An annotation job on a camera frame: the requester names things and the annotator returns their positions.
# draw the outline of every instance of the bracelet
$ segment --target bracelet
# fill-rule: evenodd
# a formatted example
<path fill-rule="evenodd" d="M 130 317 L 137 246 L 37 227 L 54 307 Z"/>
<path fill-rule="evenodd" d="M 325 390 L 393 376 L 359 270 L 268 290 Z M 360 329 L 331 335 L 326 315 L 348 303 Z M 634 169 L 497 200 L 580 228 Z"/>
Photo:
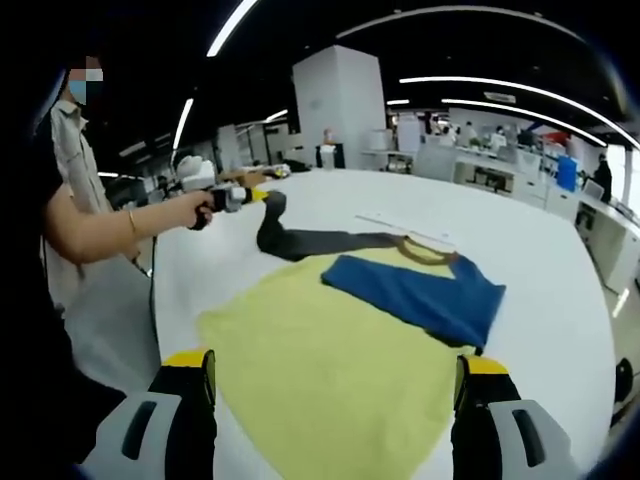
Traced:
<path fill-rule="evenodd" d="M 133 237 L 137 237 L 138 229 L 136 228 L 136 222 L 133 219 L 133 212 L 129 210 L 129 223 L 131 223 L 131 229 L 133 230 Z"/>

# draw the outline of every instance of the blue container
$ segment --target blue container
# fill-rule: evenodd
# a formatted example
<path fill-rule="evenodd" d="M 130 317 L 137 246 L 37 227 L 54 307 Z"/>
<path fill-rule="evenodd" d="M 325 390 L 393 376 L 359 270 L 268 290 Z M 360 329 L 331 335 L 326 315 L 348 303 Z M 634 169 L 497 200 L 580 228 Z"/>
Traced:
<path fill-rule="evenodd" d="M 576 191 L 576 176 L 578 163 L 571 157 L 562 155 L 558 157 L 558 186 L 570 192 Z"/>

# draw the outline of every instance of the shirt collar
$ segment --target shirt collar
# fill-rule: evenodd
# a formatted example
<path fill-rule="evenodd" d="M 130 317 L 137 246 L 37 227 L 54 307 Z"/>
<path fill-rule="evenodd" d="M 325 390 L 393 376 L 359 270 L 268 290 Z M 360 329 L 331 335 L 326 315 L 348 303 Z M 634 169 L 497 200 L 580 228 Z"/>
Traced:
<path fill-rule="evenodd" d="M 83 130 L 88 123 L 85 118 L 82 118 L 80 107 L 78 107 L 78 105 L 76 105 L 75 103 L 70 102 L 69 100 L 58 100 L 54 105 L 54 108 L 57 108 L 69 117 L 75 117 L 78 120 L 80 130 Z"/>

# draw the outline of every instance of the yellow cloth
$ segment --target yellow cloth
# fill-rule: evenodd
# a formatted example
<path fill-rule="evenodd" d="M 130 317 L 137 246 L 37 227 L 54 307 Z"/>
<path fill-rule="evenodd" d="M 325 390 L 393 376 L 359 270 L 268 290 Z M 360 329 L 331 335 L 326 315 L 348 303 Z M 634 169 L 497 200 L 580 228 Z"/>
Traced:
<path fill-rule="evenodd" d="M 349 255 L 453 278 L 396 249 Z M 409 478 L 452 415 L 461 350 L 322 285 L 337 257 L 264 278 L 202 314 L 200 334 L 234 416 L 283 478 Z"/>

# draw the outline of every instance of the hand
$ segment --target hand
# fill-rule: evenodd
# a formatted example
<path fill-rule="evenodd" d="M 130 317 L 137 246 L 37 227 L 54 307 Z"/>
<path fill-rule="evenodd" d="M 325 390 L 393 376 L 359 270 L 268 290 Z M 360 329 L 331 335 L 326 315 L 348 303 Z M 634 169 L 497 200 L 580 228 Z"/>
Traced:
<path fill-rule="evenodd" d="M 177 198 L 169 200 L 176 215 L 178 225 L 191 228 L 198 221 L 198 212 L 203 213 L 207 225 L 213 218 L 213 195 L 209 192 L 198 190 L 196 192 L 185 193 Z"/>

